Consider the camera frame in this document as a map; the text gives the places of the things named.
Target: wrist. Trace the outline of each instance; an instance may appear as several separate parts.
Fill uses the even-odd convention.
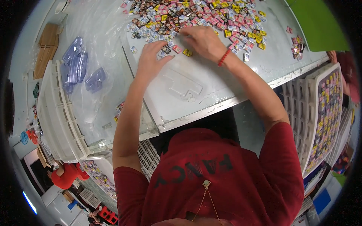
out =
[[[233,72],[240,63],[242,63],[242,61],[233,52],[231,52],[224,59],[223,66],[230,72]]]
[[[145,92],[148,85],[150,84],[151,81],[148,81],[144,78],[142,78],[142,76],[137,76],[135,77],[135,79],[133,79],[132,82],[132,86],[137,87],[137,89],[140,89],[141,91]]]

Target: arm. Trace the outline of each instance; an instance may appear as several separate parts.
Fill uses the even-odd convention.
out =
[[[59,165],[59,168],[56,170],[56,174],[58,176],[62,176],[64,173],[64,166],[58,160],[54,160],[54,161]]]
[[[227,51],[213,29],[208,26],[186,27],[181,33],[188,35],[186,41],[202,56],[217,63]],[[278,96],[272,88],[251,68],[242,62],[232,52],[224,60],[226,67],[240,82],[255,110],[265,124],[268,131],[278,122],[289,124],[285,111]]]
[[[337,54],[334,50],[327,51],[327,55],[328,55],[331,63],[333,63],[333,64],[338,63]],[[358,87],[353,83],[347,83],[344,78],[344,75],[342,75],[342,86],[343,86],[343,93],[346,94],[347,96],[351,97],[353,102],[359,103],[360,99],[359,99]]]
[[[127,166],[142,173],[137,156],[139,126],[143,95],[149,83],[157,76],[161,68],[174,56],[156,59],[157,53],[167,42],[159,41],[146,44],[139,59],[134,81],[130,85],[113,141],[113,168]]]

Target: worker in red shirt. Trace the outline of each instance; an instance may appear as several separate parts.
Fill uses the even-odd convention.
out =
[[[70,188],[77,177],[80,180],[86,180],[89,178],[85,171],[82,172],[78,162],[61,164],[57,160],[54,161],[59,165],[59,168],[54,170],[54,172],[50,172],[48,170],[47,175],[52,180],[53,184],[61,189]]]
[[[327,55],[333,64],[339,62],[341,65],[343,93],[351,97],[352,102],[359,103],[358,78],[352,53],[328,51]]]
[[[259,159],[237,142],[205,128],[174,135],[151,181],[137,156],[140,114],[147,86],[174,58],[156,59],[167,42],[146,44],[119,117],[113,168],[119,225],[290,225],[304,188],[287,112],[270,88],[220,41],[208,26],[181,29],[201,56],[232,73],[265,124]]]

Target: green board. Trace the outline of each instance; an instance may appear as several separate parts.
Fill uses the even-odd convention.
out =
[[[293,10],[310,51],[346,51],[348,42],[323,0],[286,0]]]

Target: red t-shirt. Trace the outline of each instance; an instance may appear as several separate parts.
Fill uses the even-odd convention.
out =
[[[356,66],[354,64],[353,55],[347,51],[337,54],[337,61],[341,65],[341,71],[346,83],[349,84],[351,99],[354,103],[359,103],[359,85],[357,78]]]
[[[274,125],[259,159],[209,129],[176,134],[150,183],[135,169],[114,170],[120,225],[149,226],[196,213],[206,179],[220,219],[233,225],[290,225],[304,196],[292,128]],[[198,216],[216,218],[208,194]]]
[[[64,173],[58,176],[55,170],[51,174],[53,183],[61,189],[68,189],[72,186],[73,181],[79,176],[77,168],[73,164],[64,163]]]

